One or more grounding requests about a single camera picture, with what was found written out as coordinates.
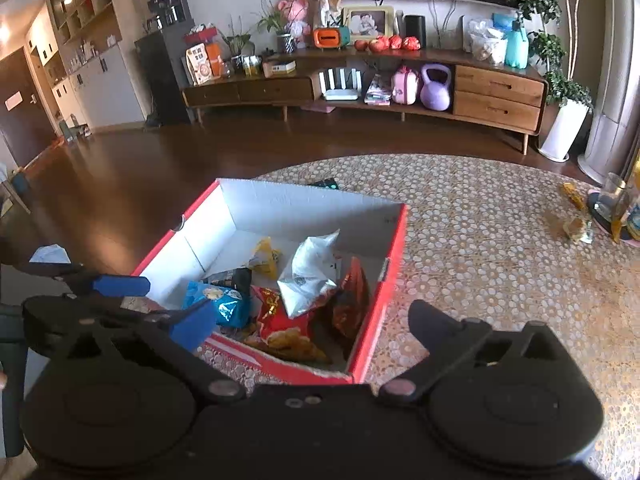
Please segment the wooden cabinet leg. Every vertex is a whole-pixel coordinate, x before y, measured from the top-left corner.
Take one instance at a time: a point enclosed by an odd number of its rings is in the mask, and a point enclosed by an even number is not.
[[[31,211],[29,211],[29,208],[27,207],[27,205],[22,201],[22,199],[15,192],[14,186],[12,186],[10,182],[3,182],[2,186],[8,191],[9,196],[12,198],[12,200],[15,200],[18,203],[18,205],[20,205],[22,209],[24,209],[27,212],[27,215],[30,215]]]

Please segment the ceiling light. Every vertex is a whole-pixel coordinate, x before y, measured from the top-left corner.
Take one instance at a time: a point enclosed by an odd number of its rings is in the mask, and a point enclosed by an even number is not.
[[[11,34],[9,33],[9,29],[7,28],[6,25],[3,25],[2,27],[0,27],[0,41],[2,43],[6,43],[6,40],[9,39],[9,36]]]

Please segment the picture frame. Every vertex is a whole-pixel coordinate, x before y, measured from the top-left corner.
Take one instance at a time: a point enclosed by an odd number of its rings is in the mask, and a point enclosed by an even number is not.
[[[391,6],[345,6],[342,21],[351,33],[351,44],[356,40],[373,40],[394,33],[394,8]]]

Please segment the white plant pot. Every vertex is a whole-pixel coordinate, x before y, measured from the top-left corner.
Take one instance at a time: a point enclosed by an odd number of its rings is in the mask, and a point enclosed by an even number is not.
[[[574,143],[588,111],[589,107],[586,105],[569,99],[560,108],[540,153],[555,162],[566,161],[569,148]]]

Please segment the potted plant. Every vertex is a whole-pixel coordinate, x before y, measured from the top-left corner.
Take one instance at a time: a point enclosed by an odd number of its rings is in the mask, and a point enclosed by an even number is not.
[[[234,28],[234,20],[231,18],[229,23],[229,29],[231,30],[231,35],[226,36],[222,34],[222,41],[225,42],[226,46],[229,47],[229,52],[231,53],[231,62],[233,63],[234,69],[236,73],[242,72],[242,50],[246,46],[250,46],[253,51],[255,51],[255,45],[250,41],[251,33],[250,32],[242,32],[242,17],[238,18],[240,23],[240,29],[236,32]]]
[[[296,45],[293,36],[288,30],[289,23],[286,16],[271,0],[260,1],[260,13],[258,15],[260,16],[257,25],[258,30],[275,31],[278,52],[280,54],[291,54],[296,49]]]
[[[556,162],[564,162],[575,137],[578,135],[584,118],[593,109],[589,89],[574,81],[575,61],[578,50],[578,6],[580,0],[565,0],[569,29],[569,59],[566,73],[562,70],[562,60],[566,50],[555,34],[549,34],[546,28],[550,20],[558,20],[560,7],[558,0],[518,0],[523,17],[530,20],[538,14],[542,20],[542,32],[532,32],[530,54],[537,55],[545,65],[545,79],[548,83],[548,104],[558,104],[559,111],[540,153]]]

